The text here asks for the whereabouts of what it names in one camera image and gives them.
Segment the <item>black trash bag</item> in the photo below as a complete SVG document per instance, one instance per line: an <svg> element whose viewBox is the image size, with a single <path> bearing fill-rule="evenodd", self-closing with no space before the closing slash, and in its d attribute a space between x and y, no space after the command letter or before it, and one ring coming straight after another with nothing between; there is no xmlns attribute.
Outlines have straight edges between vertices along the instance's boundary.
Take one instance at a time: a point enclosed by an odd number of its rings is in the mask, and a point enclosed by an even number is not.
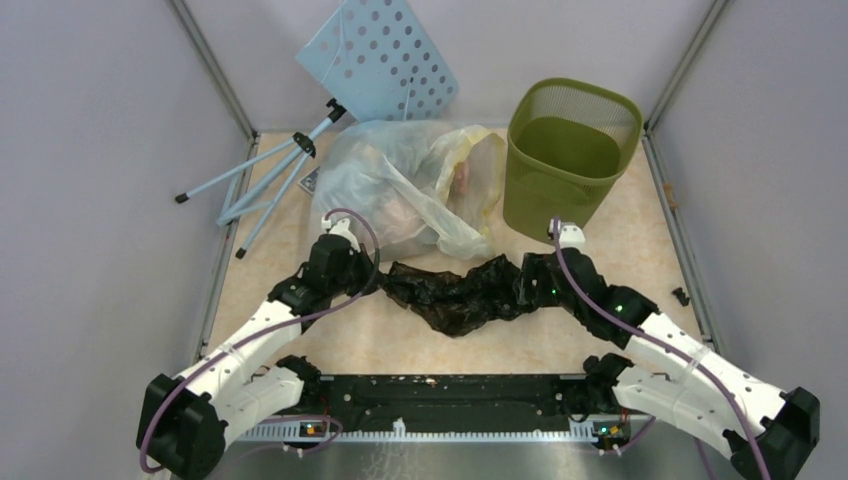
<svg viewBox="0 0 848 480"><path fill-rule="evenodd" d="M521 269L499 255L460 276L393 262L381 288L400 307L451 338L465 336L493 320L512 321L537 307L520 301Z"/></svg>

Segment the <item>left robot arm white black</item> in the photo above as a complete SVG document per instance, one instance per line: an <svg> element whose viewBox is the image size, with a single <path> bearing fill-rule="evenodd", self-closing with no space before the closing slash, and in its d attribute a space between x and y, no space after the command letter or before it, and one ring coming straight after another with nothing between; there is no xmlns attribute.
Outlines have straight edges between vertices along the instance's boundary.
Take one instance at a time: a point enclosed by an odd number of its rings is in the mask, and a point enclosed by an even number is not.
<svg viewBox="0 0 848 480"><path fill-rule="evenodd" d="M381 260L379 248L368 252L352 233L331 228L228 339L183 371L154 377L136 434L141 470L206 479L235 440L275 412L314 410L321 388L296 366L257 371L305 324L372 294Z"/></svg>

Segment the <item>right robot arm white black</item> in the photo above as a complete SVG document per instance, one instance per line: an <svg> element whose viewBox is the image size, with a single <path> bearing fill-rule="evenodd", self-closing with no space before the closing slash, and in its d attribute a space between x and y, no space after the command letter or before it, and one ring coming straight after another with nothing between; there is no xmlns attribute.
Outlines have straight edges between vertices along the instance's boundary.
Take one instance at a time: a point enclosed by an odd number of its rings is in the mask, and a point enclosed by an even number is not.
<svg viewBox="0 0 848 480"><path fill-rule="evenodd" d="M745 479L794 479L820 439L820 400L740 369L687 334L638 291L607 283L575 248L527 253L520 304L561 307L618 353L584 363L600 412L648 414L711 446Z"/></svg>

